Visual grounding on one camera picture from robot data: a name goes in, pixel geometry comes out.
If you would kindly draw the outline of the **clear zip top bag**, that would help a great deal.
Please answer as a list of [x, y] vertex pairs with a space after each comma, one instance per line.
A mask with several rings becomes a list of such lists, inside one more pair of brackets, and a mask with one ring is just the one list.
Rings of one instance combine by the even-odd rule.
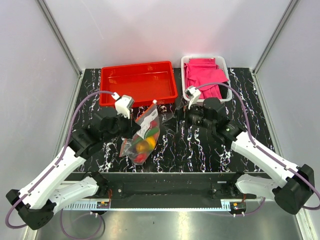
[[156, 148], [160, 135], [157, 103], [157, 100], [153, 100], [147, 110], [136, 119], [140, 130], [132, 138], [122, 141], [119, 156], [127, 156], [134, 165], [143, 165]]

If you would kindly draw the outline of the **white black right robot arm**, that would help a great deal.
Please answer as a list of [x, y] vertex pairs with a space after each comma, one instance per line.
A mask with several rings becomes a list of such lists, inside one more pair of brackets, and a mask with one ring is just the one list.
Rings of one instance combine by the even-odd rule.
[[260, 167], [268, 178], [237, 173], [227, 185], [228, 195], [243, 194], [274, 200], [285, 212], [295, 215], [304, 208], [316, 192], [314, 170], [298, 166], [264, 146], [249, 133], [249, 129], [227, 117], [225, 107], [217, 98], [207, 98], [202, 106], [190, 103], [177, 108], [164, 126], [177, 132], [180, 124], [206, 129], [216, 142], [224, 145]]

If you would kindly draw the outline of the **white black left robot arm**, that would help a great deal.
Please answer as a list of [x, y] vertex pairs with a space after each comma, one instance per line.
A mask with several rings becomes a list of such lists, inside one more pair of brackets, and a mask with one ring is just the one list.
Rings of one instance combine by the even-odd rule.
[[80, 165], [99, 152], [104, 143], [116, 138], [132, 138], [140, 130], [132, 118], [126, 118], [113, 107], [95, 113], [83, 127], [72, 132], [66, 145], [52, 162], [28, 185], [11, 189], [6, 198], [17, 210], [24, 225], [32, 230], [45, 226], [64, 207], [84, 198], [103, 198], [109, 182], [98, 172], [58, 189], [58, 186]]

